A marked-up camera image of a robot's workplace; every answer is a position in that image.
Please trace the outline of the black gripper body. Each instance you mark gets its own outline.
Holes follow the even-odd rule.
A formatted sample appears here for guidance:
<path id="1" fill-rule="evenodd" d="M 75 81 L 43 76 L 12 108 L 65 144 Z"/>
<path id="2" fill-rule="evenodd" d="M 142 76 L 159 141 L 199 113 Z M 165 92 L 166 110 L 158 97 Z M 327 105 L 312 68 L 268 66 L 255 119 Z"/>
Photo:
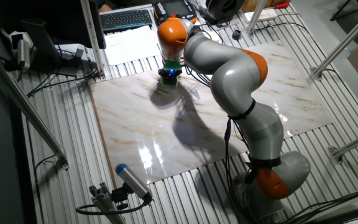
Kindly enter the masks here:
<path id="1" fill-rule="evenodd" d="M 181 74 L 181 69 L 170 68 L 166 70 L 161 68 L 158 70 L 158 74 L 165 79 L 174 79 Z"/>

